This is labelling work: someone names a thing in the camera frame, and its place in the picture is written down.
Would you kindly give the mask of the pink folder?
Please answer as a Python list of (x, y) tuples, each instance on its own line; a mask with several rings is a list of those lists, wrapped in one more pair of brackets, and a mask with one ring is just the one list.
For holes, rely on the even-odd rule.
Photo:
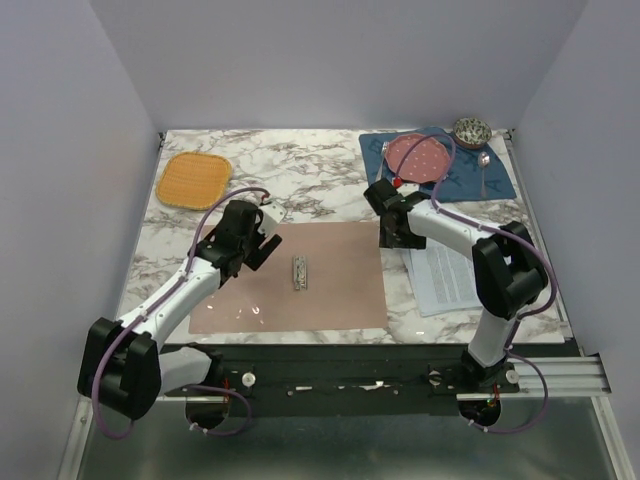
[(388, 324), (375, 222), (282, 224), (281, 244), (243, 267), (191, 313), (192, 334), (384, 328)]

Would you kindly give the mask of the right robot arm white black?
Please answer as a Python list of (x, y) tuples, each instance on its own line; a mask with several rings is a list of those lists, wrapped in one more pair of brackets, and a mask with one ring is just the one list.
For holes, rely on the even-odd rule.
[(504, 363), (519, 323), (556, 299), (558, 285), (549, 261), (520, 222), (482, 224), (420, 191), (403, 195), (386, 179), (370, 185), (364, 197), (379, 217), (382, 248), (420, 250), (434, 240), (472, 262), (482, 313), (459, 371), (467, 389), (485, 390), (496, 380), (496, 368)]

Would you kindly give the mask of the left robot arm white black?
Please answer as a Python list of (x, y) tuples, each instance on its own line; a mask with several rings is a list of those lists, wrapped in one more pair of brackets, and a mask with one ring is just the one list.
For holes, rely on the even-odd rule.
[(209, 395), (220, 387), (222, 372), (212, 355), (190, 345), (162, 349), (194, 308), (242, 267), (262, 266), (282, 241), (275, 230), (285, 216), (275, 201), (230, 201), (208, 234), (196, 233), (186, 259), (164, 285), (120, 319), (100, 318), (91, 326), (78, 391), (93, 409), (105, 406), (136, 421), (162, 394), (191, 386)]

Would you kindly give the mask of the metal folder clip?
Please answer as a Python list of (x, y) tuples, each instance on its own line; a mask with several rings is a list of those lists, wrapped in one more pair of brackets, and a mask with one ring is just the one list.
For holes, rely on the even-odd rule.
[(293, 285), (295, 291), (303, 291), (308, 288), (307, 259), (303, 255), (296, 255), (292, 259)]

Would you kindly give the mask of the printed paper stack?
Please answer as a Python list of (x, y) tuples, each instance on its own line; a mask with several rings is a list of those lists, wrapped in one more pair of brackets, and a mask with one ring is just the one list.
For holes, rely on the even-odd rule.
[(472, 262), (434, 240), (424, 250), (404, 249), (401, 257), (422, 317), (480, 308)]

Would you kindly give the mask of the orange woven mat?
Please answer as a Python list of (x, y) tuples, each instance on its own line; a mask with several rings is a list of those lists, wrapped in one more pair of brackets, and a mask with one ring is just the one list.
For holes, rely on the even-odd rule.
[(231, 176), (231, 163), (222, 156), (180, 153), (167, 162), (156, 197), (166, 206), (204, 211), (222, 198)]

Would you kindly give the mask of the pink dotted plate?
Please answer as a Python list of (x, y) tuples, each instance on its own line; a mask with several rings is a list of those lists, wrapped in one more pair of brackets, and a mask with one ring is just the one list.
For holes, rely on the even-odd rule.
[(441, 142), (419, 133), (396, 137), (389, 142), (386, 152), (395, 186), (436, 182), (447, 172), (449, 162), (450, 155)]

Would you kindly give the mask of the silver fork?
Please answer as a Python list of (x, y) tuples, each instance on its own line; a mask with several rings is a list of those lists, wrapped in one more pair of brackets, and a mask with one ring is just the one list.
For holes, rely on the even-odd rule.
[(386, 152), (387, 152), (388, 146), (389, 146), (389, 142), (384, 142), (382, 144), (382, 147), (380, 150), (380, 164), (376, 173), (375, 182), (381, 180), (383, 177), (385, 163), (386, 163)]

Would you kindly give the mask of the blue cloth placemat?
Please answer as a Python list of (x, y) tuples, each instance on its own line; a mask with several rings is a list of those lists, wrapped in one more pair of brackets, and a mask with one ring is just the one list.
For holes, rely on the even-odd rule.
[[(367, 181), (375, 182), (376, 173), (380, 164), (380, 150), (384, 142), (391, 142), (396, 137), (404, 134), (419, 133), (424, 135), (444, 134), (445, 130), (439, 127), (425, 127), (414, 131), (405, 132), (374, 132), (364, 133), (358, 138), (361, 154), (364, 162)], [(515, 199), (516, 192), (507, 170), (498, 155), (490, 146), (485, 146), (491, 162), (486, 170), (487, 198), (481, 198), (481, 171), (477, 159), (479, 153), (476, 150), (456, 146), (456, 157), (448, 177), (444, 180), (437, 200), (441, 203), (481, 201), (481, 200), (508, 200)], [(390, 182), (394, 174), (387, 163), (383, 177)]]

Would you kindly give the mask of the silver spoon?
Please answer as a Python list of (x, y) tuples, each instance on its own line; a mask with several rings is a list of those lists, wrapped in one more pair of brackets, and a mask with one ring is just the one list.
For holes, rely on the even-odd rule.
[(478, 167), (481, 171), (481, 198), (487, 198), (487, 187), (486, 187), (486, 170), (489, 167), (491, 162), (491, 158), (486, 151), (482, 151), (478, 155), (477, 163)]

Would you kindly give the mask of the floral patterned bowl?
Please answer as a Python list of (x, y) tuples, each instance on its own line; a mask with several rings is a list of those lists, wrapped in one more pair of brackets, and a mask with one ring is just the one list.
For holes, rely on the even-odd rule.
[(453, 138), (464, 148), (477, 150), (484, 147), (492, 138), (493, 131), (489, 125), (475, 117), (464, 117), (455, 121)]

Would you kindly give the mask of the black mounting base plate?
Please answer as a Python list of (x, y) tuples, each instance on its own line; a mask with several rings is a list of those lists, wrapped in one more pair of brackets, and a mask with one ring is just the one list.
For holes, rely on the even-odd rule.
[(429, 414), (455, 416), (458, 398), (485, 399), (513, 364), (487, 371), (472, 366), (463, 346), (445, 345), (215, 345), (208, 384), (241, 394), (230, 417), (345, 417)]

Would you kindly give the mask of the aluminium rail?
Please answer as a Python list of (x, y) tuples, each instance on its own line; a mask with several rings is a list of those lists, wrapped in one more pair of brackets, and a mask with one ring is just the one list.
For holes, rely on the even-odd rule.
[[(547, 383), (550, 398), (600, 397), (611, 393), (601, 360), (590, 357), (533, 358)], [(520, 360), (512, 360), (518, 374), (518, 390), (499, 387), (500, 398), (543, 398), (544, 390), (535, 370)]]

